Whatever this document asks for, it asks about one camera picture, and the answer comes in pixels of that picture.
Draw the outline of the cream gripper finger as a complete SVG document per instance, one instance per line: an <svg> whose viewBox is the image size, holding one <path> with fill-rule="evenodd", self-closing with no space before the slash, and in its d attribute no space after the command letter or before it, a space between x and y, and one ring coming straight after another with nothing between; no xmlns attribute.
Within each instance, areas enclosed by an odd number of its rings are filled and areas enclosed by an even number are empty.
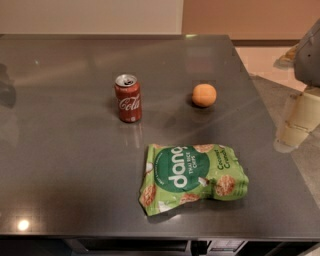
<svg viewBox="0 0 320 256"><path fill-rule="evenodd" d="M320 125L320 88L291 94L278 125L275 148L296 149Z"/></svg>
<svg viewBox="0 0 320 256"><path fill-rule="evenodd" d="M279 63L283 66L292 66L295 60L297 45L292 46L284 55L279 58Z"/></svg>

